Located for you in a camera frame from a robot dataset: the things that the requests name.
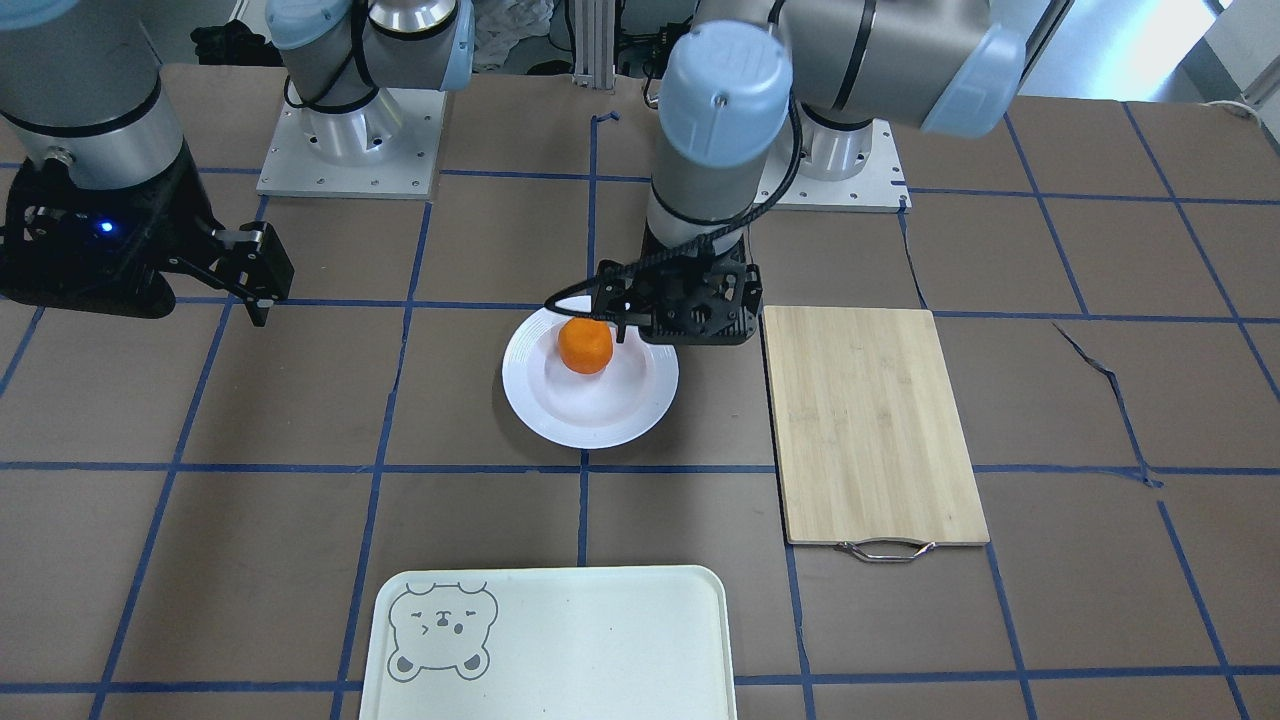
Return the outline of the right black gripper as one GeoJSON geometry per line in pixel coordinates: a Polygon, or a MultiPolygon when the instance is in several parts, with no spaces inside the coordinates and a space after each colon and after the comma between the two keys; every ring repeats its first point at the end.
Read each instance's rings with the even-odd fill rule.
{"type": "Polygon", "coordinates": [[[294,266],[270,223],[221,228],[188,150],[154,178],[119,190],[83,190],[60,161],[27,159],[6,199],[3,296],[159,319],[175,306],[170,272],[234,296],[252,324],[265,327],[273,304],[291,295],[294,266]]]}

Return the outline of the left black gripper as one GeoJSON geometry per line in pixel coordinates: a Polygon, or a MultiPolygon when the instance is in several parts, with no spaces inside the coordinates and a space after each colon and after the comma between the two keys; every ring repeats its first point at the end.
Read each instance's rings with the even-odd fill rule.
{"type": "Polygon", "coordinates": [[[596,275],[553,292],[543,307],[602,324],[617,345],[632,334],[649,345],[742,345],[755,333],[762,278],[744,232],[721,254],[676,252],[648,232],[639,260],[602,260],[596,275]]]}

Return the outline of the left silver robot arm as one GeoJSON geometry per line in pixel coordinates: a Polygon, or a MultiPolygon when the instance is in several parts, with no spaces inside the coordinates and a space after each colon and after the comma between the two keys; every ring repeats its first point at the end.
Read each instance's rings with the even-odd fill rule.
{"type": "Polygon", "coordinates": [[[1021,86],[1028,41],[987,1],[701,1],[669,51],[637,260],[545,310],[650,345],[741,345],[762,278],[749,228],[797,178],[856,176],[877,120],[978,138],[1021,86]]]}

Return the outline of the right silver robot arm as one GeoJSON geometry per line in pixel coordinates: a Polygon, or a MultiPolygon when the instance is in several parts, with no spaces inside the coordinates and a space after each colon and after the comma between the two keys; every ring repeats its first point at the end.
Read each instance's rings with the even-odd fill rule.
{"type": "MultiPolygon", "coordinates": [[[[474,69],[471,1],[270,1],[287,70],[275,140],[323,197],[430,192],[449,91],[474,69]]],[[[251,322],[291,295],[268,222],[214,214],[160,61],[123,1],[5,1],[3,120],[26,151],[3,219],[3,295],[157,319],[168,274],[237,297],[251,322]]]]}

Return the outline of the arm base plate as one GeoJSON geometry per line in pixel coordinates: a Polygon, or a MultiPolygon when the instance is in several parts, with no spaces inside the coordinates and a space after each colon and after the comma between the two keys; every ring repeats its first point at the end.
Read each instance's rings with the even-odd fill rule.
{"type": "Polygon", "coordinates": [[[284,105],[257,182],[265,196],[429,200],[447,92],[383,88],[346,114],[284,105]]]}
{"type": "Polygon", "coordinates": [[[909,196],[891,126],[874,119],[841,131],[801,114],[803,158],[778,209],[806,211],[906,211],[909,196]]]}

